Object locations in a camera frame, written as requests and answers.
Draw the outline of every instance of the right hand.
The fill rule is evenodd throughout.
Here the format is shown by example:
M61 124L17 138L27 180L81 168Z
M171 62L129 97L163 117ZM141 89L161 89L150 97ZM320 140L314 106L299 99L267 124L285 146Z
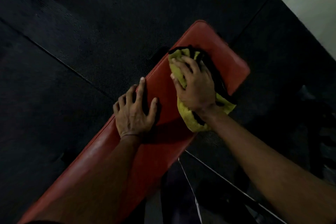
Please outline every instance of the right hand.
M195 60L187 56L183 56L180 62L172 59L172 62L177 66L187 81L187 87L184 89L179 80L173 74L170 77L173 79L177 96L191 111L196 113L206 111L208 108L215 105L216 93L215 84L212 80L211 73L201 61L202 69Z

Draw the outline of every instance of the towel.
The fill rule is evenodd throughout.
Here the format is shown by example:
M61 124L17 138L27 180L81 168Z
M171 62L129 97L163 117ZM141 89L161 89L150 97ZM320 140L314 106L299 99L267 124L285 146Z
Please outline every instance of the towel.
M227 93L221 75L216 69L215 65L212 63L208 54L204 50L193 48L192 46L177 47L169 51L168 60L170 70L174 74L175 78L179 80L181 86L185 89L187 82L181 73L181 70L171 62L171 59L173 58L182 61L182 56L188 56L194 59L199 65L200 69L200 62L203 61L205 66L209 69L215 84L216 105L219 106L223 112L229 114L236 107L236 102ZM192 132L211 130L208 124L206 124L195 112L189 110L179 98L177 98L177 108L185 124Z

